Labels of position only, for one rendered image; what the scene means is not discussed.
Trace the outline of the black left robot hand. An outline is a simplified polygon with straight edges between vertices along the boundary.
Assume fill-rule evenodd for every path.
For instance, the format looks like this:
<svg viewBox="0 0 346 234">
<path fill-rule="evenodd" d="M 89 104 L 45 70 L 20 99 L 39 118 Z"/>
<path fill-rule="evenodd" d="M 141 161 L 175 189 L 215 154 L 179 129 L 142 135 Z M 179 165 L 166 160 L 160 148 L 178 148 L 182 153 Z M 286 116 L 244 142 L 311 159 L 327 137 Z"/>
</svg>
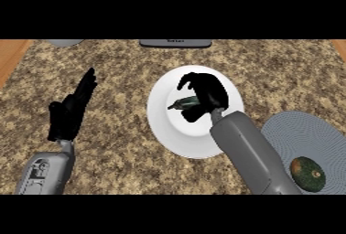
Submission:
<svg viewBox="0 0 346 234">
<path fill-rule="evenodd" d="M 86 107 L 97 86 L 95 69 L 91 68 L 79 82 L 74 93 L 67 96 L 64 101 L 54 101 L 49 105 L 49 141 L 74 140 L 80 131 Z"/>
</svg>

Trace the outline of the white round plate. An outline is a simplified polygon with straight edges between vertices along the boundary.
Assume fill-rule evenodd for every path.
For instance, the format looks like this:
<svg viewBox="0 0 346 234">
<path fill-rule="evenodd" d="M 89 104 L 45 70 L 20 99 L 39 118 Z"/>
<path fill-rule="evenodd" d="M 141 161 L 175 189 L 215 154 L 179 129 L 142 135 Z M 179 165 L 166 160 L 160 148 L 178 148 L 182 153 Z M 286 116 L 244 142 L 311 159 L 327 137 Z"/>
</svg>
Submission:
<svg viewBox="0 0 346 234">
<path fill-rule="evenodd" d="M 175 154 L 204 159 L 222 154 L 210 135 L 212 116 L 206 113 L 196 122 L 188 122 L 181 115 L 181 110 L 168 109 L 176 100 L 196 96 L 196 91 L 188 89 L 188 85 L 184 85 L 182 89 L 178 90 L 181 77 L 190 72 L 213 74 L 219 79 L 228 92 L 228 109 L 222 112 L 224 115 L 236 111 L 243 112 L 244 101 L 228 76 L 218 70 L 199 65 L 181 66 L 170 70 L 153 86 L 147 111 L 154 136 Z"/>
</svg>

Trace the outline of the dark green eggplant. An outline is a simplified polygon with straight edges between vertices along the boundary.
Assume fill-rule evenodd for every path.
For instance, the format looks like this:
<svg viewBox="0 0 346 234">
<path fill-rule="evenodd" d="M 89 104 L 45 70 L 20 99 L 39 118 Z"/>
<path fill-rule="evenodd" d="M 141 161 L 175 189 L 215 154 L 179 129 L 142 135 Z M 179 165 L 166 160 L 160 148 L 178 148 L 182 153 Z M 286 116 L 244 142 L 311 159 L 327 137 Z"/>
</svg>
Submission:
<svg viewBox="0 0 346 234">
<path fill-rule="evenodd" d="M 190 110 L 194 106 L 200 104 L 197 96 L 185 97 L 173 102 L 172 105 L 168 106 L 168 109 L 172 110 Z"/>
</svg>

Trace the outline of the green brown avocado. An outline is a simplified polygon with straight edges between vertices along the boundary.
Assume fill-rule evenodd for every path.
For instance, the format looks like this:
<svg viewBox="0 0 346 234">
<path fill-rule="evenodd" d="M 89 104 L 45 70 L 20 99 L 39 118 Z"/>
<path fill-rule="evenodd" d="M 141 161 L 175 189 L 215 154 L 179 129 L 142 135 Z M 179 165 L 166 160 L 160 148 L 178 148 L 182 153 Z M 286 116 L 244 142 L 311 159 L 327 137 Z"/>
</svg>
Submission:
<svg viewBox="0 0 346 234">
<path fill-rule="evenodd" d="M 308 192 L 320 192 L 326 186 L 326 173 L 315 161 L 305 156 L 296 157 L 290 170 L 296 185 Z"/>
</svg>

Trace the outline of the grey round placemat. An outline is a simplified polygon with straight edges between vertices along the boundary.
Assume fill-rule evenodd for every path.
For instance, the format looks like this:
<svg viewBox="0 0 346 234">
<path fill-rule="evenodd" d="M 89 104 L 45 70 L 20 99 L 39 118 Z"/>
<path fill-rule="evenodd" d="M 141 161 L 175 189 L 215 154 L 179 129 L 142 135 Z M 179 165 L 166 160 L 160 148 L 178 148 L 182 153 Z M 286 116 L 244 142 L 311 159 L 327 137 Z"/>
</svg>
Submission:
<svg viewBox="0 0 346 234">
<path fill-rule="evenodd" d="M 281 157 L 289 176 L 292 161 L 309 158 L 323 169 L 326 183 L 307 195 L 346 195 L 346 137 L 338 128 L 315 115 L 286 111 L 275 114 L 262 125 L 261 132 Z"/>
</svg>

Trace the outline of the pale grey round object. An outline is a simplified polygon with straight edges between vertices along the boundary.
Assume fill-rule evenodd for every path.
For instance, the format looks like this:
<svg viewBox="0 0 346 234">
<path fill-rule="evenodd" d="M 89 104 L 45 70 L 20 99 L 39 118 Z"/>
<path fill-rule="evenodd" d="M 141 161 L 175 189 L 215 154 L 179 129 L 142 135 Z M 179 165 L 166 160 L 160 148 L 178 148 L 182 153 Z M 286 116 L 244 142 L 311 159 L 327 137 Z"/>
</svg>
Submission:
<svg viewBox="0 0 346 234">
<path fill-rule="evenodd" d="M 49 39 L 49 42 L 60 48 L 64 48 L 80 44 L 83 39 Z"/>
</svg>

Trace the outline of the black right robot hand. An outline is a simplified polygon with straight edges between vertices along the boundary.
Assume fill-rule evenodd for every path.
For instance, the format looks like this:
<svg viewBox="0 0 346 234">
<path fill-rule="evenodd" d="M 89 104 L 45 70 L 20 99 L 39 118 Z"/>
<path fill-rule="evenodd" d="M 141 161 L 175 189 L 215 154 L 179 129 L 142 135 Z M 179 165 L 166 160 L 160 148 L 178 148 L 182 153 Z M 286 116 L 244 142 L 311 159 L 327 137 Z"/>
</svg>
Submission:
<svg viewBox="0 0 346 234">
<path fill-rule="evenodd" d="M 181 112 L 188 122 L 196 122 L 206 113 L 228 109 L 228 92 L 219 79 L 210 73 L 190 72 L 181 77 L 178 90 L 188 84 L 188 89 L 196 91 L 199 104 Z"/>
</svg>

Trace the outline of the dark grey flat appliance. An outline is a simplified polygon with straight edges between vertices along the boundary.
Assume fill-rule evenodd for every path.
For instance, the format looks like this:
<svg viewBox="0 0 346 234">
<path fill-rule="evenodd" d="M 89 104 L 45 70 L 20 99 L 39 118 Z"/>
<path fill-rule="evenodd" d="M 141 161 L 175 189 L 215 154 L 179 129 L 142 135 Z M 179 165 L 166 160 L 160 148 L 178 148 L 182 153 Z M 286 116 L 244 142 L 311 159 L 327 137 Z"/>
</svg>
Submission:
<svg viewBox="0 0 346 234">
<path fill-rule="evenodd" d="M 210 39 L 141 39 L 139 44 L 150 48 L 207 48 Z"/>
</svg>

